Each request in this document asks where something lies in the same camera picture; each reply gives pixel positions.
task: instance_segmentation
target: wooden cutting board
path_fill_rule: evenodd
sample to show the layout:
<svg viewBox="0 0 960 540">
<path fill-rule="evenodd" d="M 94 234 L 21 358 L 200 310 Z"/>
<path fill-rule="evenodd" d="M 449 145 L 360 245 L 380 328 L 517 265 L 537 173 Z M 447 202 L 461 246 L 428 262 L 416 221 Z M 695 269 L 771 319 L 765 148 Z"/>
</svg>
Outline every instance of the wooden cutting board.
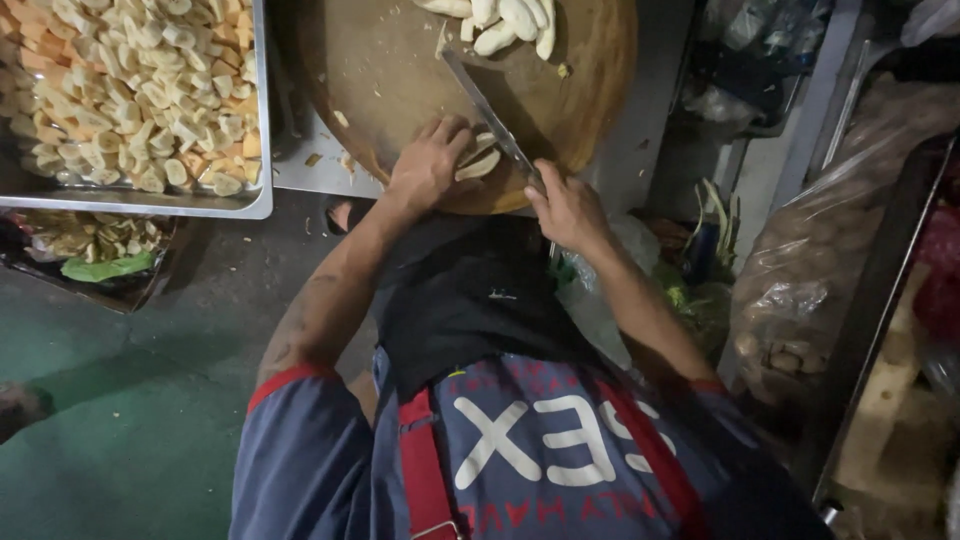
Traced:
<svg viewBox="0 0 960 540">
<path fill-rule="evenodd" d="M 400 150 L 435 115 L 478 115 L 435 53 L 441 28 L 471 77 L 531 160 L 556 160 L 575 173 L 623 105 L 636 66 L 635 0 L 559 0 L 550 62 L 517 40 L 489 59 L 470 55 L 460 20 L 410 0 L 301 0 L 296 40 L 309 96 L 347 151 L 388 183 Z M 572 75 L 562 79 L 561 62 Z M 337 121 L 339 111 L 348 127 Z M 484 187 L 444 209 L 488 214 L 523 208 L 526 180 L 501 160 Z"/>
</svg>

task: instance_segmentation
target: man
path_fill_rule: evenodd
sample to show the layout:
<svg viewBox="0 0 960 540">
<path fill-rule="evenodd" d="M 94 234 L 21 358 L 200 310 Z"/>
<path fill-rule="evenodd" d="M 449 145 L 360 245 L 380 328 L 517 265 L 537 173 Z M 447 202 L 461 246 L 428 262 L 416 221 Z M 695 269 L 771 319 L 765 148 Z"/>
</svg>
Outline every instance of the man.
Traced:
<svg viewBox="0 0 960 540">
<path fill-rule="evenodd" d="M 427 124 L 280 321 L 250 404 L 233 539 L 830 538 L 612 235 L 596 194 L 537 167 L 542 233 L 583 255 L 642 373 L 576 331 L 523 218 L 427 217 L 465 119 Z M 371 428 L 333 371 L 368 308 Z"/>
</svg>

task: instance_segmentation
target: knife blade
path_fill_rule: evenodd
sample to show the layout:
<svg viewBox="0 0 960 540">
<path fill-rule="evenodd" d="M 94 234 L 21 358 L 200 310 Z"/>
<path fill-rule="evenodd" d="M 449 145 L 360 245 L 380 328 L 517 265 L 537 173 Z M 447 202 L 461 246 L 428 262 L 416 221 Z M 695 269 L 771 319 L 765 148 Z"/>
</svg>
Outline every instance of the knife blade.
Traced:
<svg viewBox="0 0 960 540">
<path fill-rule="evenodd" d="M 483 92 L 480 91 L 480 88 L 477 87 L 476 83 L 467 73 L 464 63 L 457 58 L 457 54 L 454 53 L 453 49 L 449 46 L 444 47 L 440 55 L 444 57 L 446 65 L 450 68 L 450 71 L 453 72 L 453 76 L 457 79 L 457 82 L 460 83 L 460 86 L 463 87 L 470 101 L 473 102 L 473 106 L 476 107 L 480 113 L 480 117 L 487 126 L 490 127 L 490 131 L 493 133 L 493 136 L 496 137 L 496 141 L 500 144 L 500 147 L 503 148 L 507 156 L 510 156 L 514 161 L 520 173 L 527 178 L 527 183 L 532 185 L 545 197 L 546 187 L 543 185 L 543 178 L 540 176 L 540 171 L 534 166 L 530 159 L 527 158 L 526 154 L 520 150 L 514 134 L 510 133 L 507 126 L 503 124 L 500 117 L 493 111 L 486 96 L 483 95 Z"/>
</svg>

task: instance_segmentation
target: green floor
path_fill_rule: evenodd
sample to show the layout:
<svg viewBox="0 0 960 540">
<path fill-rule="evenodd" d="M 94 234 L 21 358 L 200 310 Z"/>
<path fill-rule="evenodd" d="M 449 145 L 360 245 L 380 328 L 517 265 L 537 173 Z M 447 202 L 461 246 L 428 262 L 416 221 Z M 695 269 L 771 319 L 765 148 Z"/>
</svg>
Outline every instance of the green floor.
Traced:
<svg viewBox="0 0 960 540">
<path fill-rule="evenodd" d="M 0 380 L 59 410 L 0 446 L 0 538 L 226 536 L 257 363 L 335 244 L 317 205 L 280 190 L 266 221 L 204 222 L 178 290 L 134 315 L 0 270 Z"/>
</svg>

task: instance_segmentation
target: navy shirt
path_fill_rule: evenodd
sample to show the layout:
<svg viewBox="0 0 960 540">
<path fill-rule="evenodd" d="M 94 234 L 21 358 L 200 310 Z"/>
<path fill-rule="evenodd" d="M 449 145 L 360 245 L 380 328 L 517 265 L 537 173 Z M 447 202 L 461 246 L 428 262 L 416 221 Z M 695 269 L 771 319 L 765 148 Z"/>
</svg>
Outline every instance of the navy shirt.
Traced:
<svg viewBox="0 0 960 540">
<path fill-rule="evenodd" d="M 382 351 L 374 359 L 382 384 Z M 470 538 L 673 538 L 649 463 L 581 369 L 505 355 L 434 385 L 438 452 Z M 700 495 L 714 538 L 831 538 L 719 385 L 659 397 L 651 419 Z M 372 429 L 332 374 L 258 389 L 233 486 L 234 540 L 409 538 L 396 395 Z"/>
</svg>

